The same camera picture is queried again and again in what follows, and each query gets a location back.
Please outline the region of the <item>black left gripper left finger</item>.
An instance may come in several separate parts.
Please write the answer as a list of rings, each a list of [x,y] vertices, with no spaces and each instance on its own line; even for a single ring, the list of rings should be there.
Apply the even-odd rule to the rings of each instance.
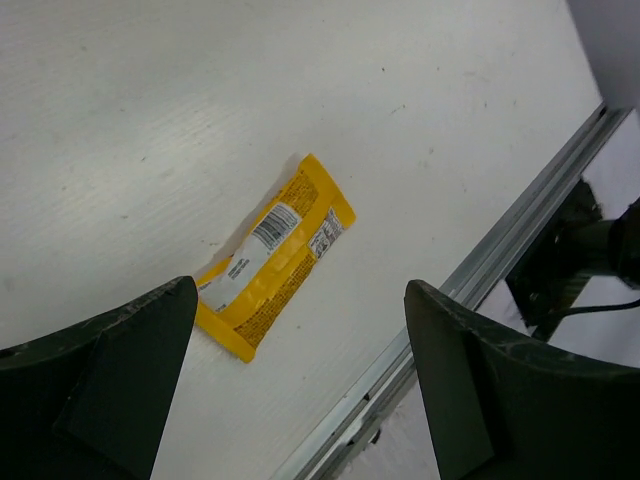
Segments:
[[[198,295],[177,277],[1,352],[4,479],[148,479]]]

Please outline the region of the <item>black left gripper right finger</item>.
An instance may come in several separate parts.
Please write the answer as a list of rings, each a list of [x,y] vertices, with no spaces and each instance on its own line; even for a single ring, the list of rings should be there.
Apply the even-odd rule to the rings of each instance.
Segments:
[[[405,314],[444,479],[635,479],[639,372],[473,312],[421,280]]]

